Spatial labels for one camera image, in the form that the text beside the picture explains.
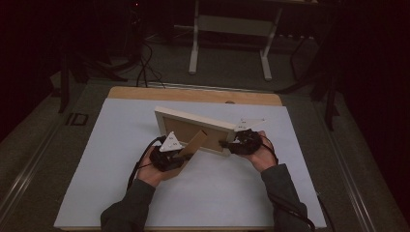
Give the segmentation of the white table mat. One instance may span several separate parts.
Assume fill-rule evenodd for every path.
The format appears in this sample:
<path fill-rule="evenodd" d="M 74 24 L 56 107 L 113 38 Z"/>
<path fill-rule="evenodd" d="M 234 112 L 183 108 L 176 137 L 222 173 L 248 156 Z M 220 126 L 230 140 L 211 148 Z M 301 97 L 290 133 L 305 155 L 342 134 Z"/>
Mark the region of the white table mat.
<path fill-rule="evenodd" d="M 55 227 L 67 230 L 96 227 L 100 215 L 121 200 L 135 163 L 160 131 L 158 106 L 237 124 L 258 119 L 258 129 L 274 143 L 286 164 L 307 216 L 318 228 L 326 225 L 316 191 L 283 106 L 107 99 L 64 197 Z M 270 227 L 273 207 L 260 174 L 248 160 L 197 152 L 175 178 L 155 191 L 146 226 L 149 229 L 188 227 Z"/>

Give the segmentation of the black floor bracket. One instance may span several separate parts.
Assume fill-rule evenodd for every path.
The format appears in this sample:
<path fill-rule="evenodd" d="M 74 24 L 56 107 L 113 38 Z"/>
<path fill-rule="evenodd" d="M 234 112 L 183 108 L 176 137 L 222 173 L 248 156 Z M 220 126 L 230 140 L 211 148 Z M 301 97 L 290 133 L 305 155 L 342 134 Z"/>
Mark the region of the black floor bracket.
<path fill-rule="evenodd" d="M 89 115 L 83 113 L 70 113 L 66 120 L 66 126 L 85 126 L 88 122 Z"/>

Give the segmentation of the white metal desk frame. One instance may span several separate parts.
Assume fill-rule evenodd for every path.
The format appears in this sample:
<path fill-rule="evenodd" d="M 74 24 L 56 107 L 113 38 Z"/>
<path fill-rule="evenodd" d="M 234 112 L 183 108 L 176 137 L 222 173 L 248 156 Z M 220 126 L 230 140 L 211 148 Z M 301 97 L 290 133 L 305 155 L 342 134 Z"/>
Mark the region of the white metal desk frame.
<path fill-rule="evenodd" d="M 216 16 L 201 14 L 199 12 L 200 0 L 194 1 L 194 18 L 193 18 L 193 40 L 190 53 L 189 74 L 196 74 L 199 43 L 198 36 L 200 31 L 230 33 L 247 36 L 265 37 L 267 43 L 263 49 L 259 50 L 259 57 L 262 71 L 266 81 L 273 79 L 271 74 L 268 55 L 271 49 L 273 39 L 278 29 L 278 23 L 282 15 L 282 7 L 276 10 L 272 21 L 244 19 L 226 16 Z"/>

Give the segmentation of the metal floor rail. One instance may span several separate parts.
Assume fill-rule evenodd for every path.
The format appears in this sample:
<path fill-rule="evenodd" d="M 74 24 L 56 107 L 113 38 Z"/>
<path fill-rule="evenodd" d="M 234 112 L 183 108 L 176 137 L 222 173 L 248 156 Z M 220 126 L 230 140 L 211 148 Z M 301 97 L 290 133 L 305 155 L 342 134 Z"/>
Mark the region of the metal floor rail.
<path fill-rule="evenodd" d="M 344 158 L 344 154 L 342 153 L 342 150 L 334 136 L 334 133 L 330 131 L 330 129 L 327 126 L 327 123 L 325 122 L 326 104 L 320 101 L 315 102 L 313 105 L 315 112 L 319 117 L 321 127 L 323 128 L 326 136 L 330 140 L 333 153 L 335 154 L 338 172 L 341 176 L 341 180 L 349 197 L 350 204 L 354 209 L 356 218 L 360 223 L 362 232 L 376 232 L 374 223 L 370 218 L 366 204 L 362 198 L 358 186 L 355 183 L 351 170 L 349 169 L 348 164 Z"/>
<path fill-rule="evenodd" d="M 37 172 L 40 162 L 44 159 L 44 153 L 47 147 L 52 141 L 54 134 L 59 130 L 60 126 L 60 121 L 56 121 L 50 126 L 50 128 L 46 131 L 44 138 L 41 140 L 40 145 L 36 148 L 35 153 L 17 175 L 12 187 L 7 192 L 3 200 L 0 201 L 1 216 L 12 211 L 13 207 L 18 203 L 19 199 L 30 185 L 32 178 Z"/>

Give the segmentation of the person's right hand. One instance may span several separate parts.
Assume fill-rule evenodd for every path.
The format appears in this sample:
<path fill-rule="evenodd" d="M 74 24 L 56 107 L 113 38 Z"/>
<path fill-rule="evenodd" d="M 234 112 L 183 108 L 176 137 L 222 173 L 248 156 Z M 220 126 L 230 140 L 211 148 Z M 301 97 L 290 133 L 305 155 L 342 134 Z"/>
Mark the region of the person's right hand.
<path fill-rule="evenodd" d="M 277 165 L 278 159 L 275 154 L 274 145 L 266 136 L 265 131 L 261 130 L 258 134 L 262 139 L 261 147 L 251 155 L 244 155 L 244 159 L 248 160 L 258 172 L 263 172 Z"/>

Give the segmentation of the person's left hand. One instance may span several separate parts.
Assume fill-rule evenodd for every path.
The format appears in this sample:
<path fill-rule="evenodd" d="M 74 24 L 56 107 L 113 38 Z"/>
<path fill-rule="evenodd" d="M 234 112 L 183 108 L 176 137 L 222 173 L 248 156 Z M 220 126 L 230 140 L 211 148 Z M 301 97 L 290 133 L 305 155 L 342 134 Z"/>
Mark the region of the person's left hand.
<path fill-rule="evenodd" d="M 161 181 L 165 179 L 166 173 L 159 171 L 155 166 L 151 164 L 150 156 L 153 150 L 154 148 L 151 147 L 144 154 L 142 162 L 140 163 L 138 170 L 135 174 L 135 178 L 156 188 L 161 183 Z"/>

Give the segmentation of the wooden picture frame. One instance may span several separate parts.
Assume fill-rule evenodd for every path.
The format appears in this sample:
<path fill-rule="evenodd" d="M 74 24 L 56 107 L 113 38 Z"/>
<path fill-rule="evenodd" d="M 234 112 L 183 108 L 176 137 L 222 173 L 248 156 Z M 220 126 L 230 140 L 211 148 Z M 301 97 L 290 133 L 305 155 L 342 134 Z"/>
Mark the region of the wooden picture frame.
<path fill-rule="evenodd" d="M 175 133 L 183 145 L 183 154 L 195 154 L 198 150 L 219 156 L 228 156 L 227 148 L 221 148 L 219 141 L 232 142 L 235 137 L 235 126 L 223 121 L 157 106 L 155 115 L 162 135 Z M 166 180 L 178 176 L 188 164 L 185 161 L 180 168 L 166 171 Z"/>

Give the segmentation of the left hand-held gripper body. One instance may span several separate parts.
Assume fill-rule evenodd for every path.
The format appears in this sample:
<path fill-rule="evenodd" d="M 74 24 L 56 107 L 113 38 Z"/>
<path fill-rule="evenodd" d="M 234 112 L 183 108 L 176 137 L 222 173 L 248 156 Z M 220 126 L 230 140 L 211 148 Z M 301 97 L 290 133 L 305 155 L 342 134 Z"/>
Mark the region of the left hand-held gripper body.
<path fill-rule="evenodd" d="M 169 135 L 159 138 L 160 146 L 156 146 L 150 155 L 151 163 L 161 172 L 180 168 L 186 159 L 179 157 L 183 145 L 172 131 Z"/>

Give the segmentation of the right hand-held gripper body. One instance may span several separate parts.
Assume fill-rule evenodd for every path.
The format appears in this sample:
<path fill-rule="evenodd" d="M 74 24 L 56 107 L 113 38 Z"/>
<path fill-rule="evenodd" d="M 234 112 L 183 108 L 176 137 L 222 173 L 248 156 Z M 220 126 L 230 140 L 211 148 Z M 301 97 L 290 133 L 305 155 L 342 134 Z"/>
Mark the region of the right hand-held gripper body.
<path fill-rule="evenodd" d="M 236 155 L 250 155 L 262 145 L 262 138 L 252 128 L 264 123 L 264 119 L 241 119 L 234 128 L 234 141 L 229 144 L 229 151 Z"/>

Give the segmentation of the black metal stand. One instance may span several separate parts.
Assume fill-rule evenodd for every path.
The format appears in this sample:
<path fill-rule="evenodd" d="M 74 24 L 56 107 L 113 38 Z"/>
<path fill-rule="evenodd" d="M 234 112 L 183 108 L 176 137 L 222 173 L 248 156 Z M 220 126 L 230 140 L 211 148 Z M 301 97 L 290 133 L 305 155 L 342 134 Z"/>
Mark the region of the black metal stand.
<path fill-rule="evenodd" d="M 136 60 L 131 59 L 120 65 L 105 66 L 101 62 L 90 58 L 82 52 L 62 50 L 60 56 L 60 88 L 56 91 L 57 96 L 60 98 L 60 108 L 58 112 L 63 113 L 70 102 L 70 74 L 73 75 L 77 82 L 86 83 L 89 79 L 86 68 L 90 67 L 108 79 L 126 81 L 124 77 L 120 77 L 116 72 L 130 68 L 135 63 Z"/>
<path fill-rule="evenodd" d="M 319 102 L 323 98 L 326 98 L 324 120 L 327 128 L 330 131 L 333 131 L 333 117 L 335 114 L 337 114 L 335 107 L 337 77 L 334 74 L 331 74 L 331 70 L 325 66 L 325 61 L 323 60 L 324 47 L 326 45 L 326 40 L 330 31 L 331 27 L 329 25 L 319 24 L 312 27 L 311 35 L 314 41 L 317 43 L 318 48 L 316 50 L 316 53 L 313 55 L 307 69 L 302 72 L 300 76 L 297 76 L 297 73 L 295 71 L 294 57 L 297 55 L 299 49 L 308 39 L 303 38 L 299 41 L 297 47 L 291 53 L 290 57 L 290 67 L 294 77 L 297 79 L 297 82 L 293 85 L 290 85 L 289 87 L 276 90 L 276 93 L 289 94 L 312 84 L 313 88 L 309 93 L 309 96 L 314 102 Z"/>

